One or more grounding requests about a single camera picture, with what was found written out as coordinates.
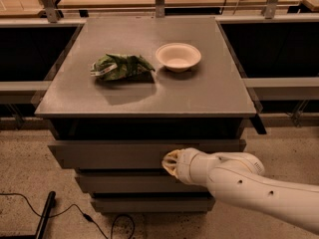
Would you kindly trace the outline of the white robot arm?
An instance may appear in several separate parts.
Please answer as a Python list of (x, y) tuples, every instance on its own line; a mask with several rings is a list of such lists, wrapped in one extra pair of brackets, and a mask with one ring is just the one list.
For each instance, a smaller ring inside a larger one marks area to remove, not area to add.
[(319, 234), (319, 186), (266, 178), (262, 162), (250, 153), (184, 148), (166, 154), (161, 164), (182, 183), (202, 186), (219, 201)]

